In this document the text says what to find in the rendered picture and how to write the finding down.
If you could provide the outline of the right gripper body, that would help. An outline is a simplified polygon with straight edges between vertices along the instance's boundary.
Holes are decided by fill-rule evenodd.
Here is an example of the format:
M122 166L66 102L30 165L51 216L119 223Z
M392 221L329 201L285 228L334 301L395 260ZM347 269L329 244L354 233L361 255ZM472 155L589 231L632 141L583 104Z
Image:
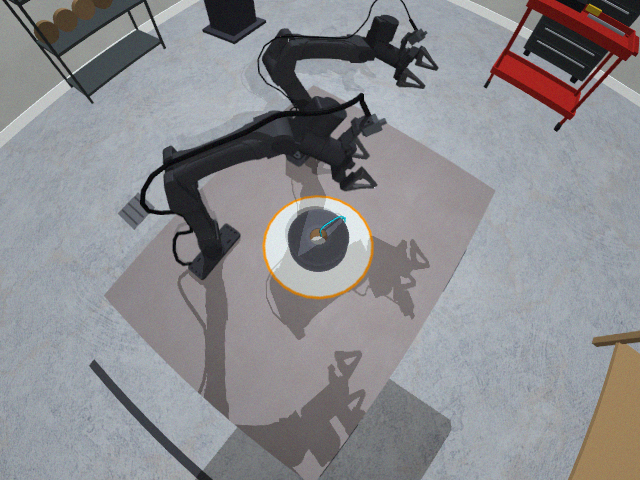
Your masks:
M322 151L314 157L331 166L332 179L340 184L341 190L345 190L356 180L354 172L347 177L345 172L347 169L351 170L356 164L352 159L352 155L357 151L355 138L362 129L373 124L370 113L360 118L354 117L351 127L337 139L340 142L330 136L327 137Z

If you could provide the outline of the dark grey perforated disc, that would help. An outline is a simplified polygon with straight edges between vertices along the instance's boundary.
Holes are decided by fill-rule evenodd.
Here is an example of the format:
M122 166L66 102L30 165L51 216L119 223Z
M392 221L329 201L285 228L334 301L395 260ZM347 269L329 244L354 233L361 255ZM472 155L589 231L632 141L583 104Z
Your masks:
M337 217L338 219L335 220ZM314 244L311 241L312 238L321 237L320 229L333 219L333 222L321 230L326 242L320 245ZM292 222L288 231L288 243L290 253L298 265L309 271L323 272L336 267L345 257L345 249L349 244L349 231L345 222L335 213L313 209L300 214Z

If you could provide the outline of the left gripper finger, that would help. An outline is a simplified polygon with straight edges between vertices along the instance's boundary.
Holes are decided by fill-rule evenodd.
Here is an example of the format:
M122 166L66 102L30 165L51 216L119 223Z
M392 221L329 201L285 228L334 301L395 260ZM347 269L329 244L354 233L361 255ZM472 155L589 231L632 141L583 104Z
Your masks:
M425 56L427 58L427 60L432 64L428 65L425 62L422 61L423 56ZM417 57L416 66L420 66L423 68L427 68L427 69L431 69L431 70L438 70L438 66L436 65L436 63L433 61L433 59L431 58L430 54L428 53L428 51L426 50L426 48L423 46L419 52L419 55Z
M406 82L407 77L409 77L410 79L414 80L419 85ZM398 87L413 87L413 88L424 89L425 86L426 85L418 77L416 77L408 68L405 68L405 70L403 71L403 73L402 73L402 75L400 77L399 83L398 83Z

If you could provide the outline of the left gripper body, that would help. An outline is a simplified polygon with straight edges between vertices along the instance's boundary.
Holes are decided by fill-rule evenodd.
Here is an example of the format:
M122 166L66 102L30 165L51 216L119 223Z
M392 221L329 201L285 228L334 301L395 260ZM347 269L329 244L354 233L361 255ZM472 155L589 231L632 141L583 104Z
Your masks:
M405 68L408 67L409 63L411 63L414 59L417 60L419 52L423 47L421 45L420 48L417 48L415 46L412 46L411 48L409 47L405 48L408 41L407 39L411 37L413 34L415 34L417 31L418 29L414 30L411 34L410 32L408 32L401 40L400 49L391 45L391 50L387 49L383 56L383 62L387 63L388 65L394 68L396 68L398 65L393 76L393 78L397 80L397 83L396 83L397 86L398 86L400 77L402 75L402 72L404 71ZM398 64L399 61L400 63ZM399 75L400 77L398 78Z

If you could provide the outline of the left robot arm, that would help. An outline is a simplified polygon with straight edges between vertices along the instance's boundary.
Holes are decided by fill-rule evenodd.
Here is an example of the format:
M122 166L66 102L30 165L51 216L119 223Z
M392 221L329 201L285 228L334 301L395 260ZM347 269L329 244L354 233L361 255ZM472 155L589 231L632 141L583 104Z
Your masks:
M303 111L312 98L295 77L297 61L314 58L341 59L350 63L365 63L374 61L375 58L383 61L386 50L391 49L389 42L393 40L398 25L399 21L393 16L375 16L366 37L360 35L349 37L352 34L347 34L347 36L334 38L306 37L306 35L292 34L288 28L283 28L275 37L287 35L294 37L276 38L263 54L262 62L272 81L286 92L298 110ZM286 33L289 34L286 35ZM344 37L349 38L343 39Z

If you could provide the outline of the white circular mat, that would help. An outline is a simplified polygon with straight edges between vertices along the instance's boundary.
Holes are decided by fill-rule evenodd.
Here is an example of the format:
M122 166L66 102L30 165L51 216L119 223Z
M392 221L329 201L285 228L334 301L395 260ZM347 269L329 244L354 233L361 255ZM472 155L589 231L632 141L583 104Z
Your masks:
M328 271L304 269L290 253L290 225L300 214L313 209L346 217L348 248L343 260ZM266 235L265 254L271 271L283 285L303 295L323 297L340 293L359 280L370 260L371 239L364 221L349 206L333 199L314 197L290 204L274 218Z

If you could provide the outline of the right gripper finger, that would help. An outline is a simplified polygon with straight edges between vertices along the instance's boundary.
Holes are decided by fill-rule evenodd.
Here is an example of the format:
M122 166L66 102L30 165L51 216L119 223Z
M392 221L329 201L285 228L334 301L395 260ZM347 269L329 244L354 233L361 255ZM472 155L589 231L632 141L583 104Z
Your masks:
M351 190L357 190L357 189L373 189L377 186L377 183L374 181L374 179L368 174L368 172L363 168L360 167L356 172L355 172L355 176L356 176L356 180L353 181L345 190L343 191L351 191ZM367 180L370 184L359 184L359 183L355 183L358 180L361 179L365 179ZM354 183L354 184L353 184ZM353 185L352 185L353 184Z
M368 154L368 152L366 151L366 149L364 148L364 146L362 145L362 143L361 143L361 141L359 140L359 138L358 138L358 137L357 137L357 138L355 138L355 142L356 142L356 145L359 147L359 149L362 151L363 155L362 155L362 154L358 154L358 153L354 153L354 154L352 155L352 157L353 157L353 158L358 158L358 159L365 159L365 160L367 160L367 159L370 157L370 155Z

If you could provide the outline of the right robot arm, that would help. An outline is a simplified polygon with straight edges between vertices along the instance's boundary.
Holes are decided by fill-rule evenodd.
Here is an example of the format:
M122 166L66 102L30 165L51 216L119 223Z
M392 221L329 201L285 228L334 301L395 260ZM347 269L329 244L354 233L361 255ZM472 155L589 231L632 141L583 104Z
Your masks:
M177 152L173 146L168 146L163 149L163 164L172 158L244 131L279 112L282 111L273 110L254 117L253 122L245 124L240 129L191 149ZM202 251L188 269L204 280L240 237L240 233L228 224L224 224L219 230L216 219L210 217L203 204L198 190L199 180L233 165L265 157L270 159L282 154L294 156L299 151L314 158L322 151L326 138L346 117L347 112L344 109L319 116L278 118L258 129L189 154L175 161L174 168L170 165L164 169L164 189L169 208L175 213L185 213L182 215L193 229Z

